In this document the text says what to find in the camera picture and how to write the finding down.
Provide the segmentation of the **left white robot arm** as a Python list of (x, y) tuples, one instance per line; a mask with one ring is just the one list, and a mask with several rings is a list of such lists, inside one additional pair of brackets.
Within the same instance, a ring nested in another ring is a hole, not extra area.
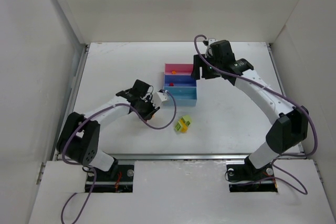
[(66, 119), (56, 150), (82, 166), (93, 167), (103, 180), (114, 179), (118, 160), (99, 149), (100, 132), (131, 112), (138, 113), (144, 121), (150, 120), (168, 97), (163, 90), (149, 93), (149, 88), (149, 84), (136, 80), (133, 87), (116, 93), (101, 107), (88, 113), (72, 112)]

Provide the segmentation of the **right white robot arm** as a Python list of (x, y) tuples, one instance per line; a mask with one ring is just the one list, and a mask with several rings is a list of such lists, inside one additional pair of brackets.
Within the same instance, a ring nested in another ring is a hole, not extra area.
[(202, 38), (206, 52), (194, 55), (192, 78), (228, 80), (261, 109), (271, 124), (265, 142), (243, 164), (228, 165), (228, 180), (234, 183), (261, 179), (273, 160), (307, 138), (309, 112), (267, 87), (249, 61), (235, 58), (228, 40)]

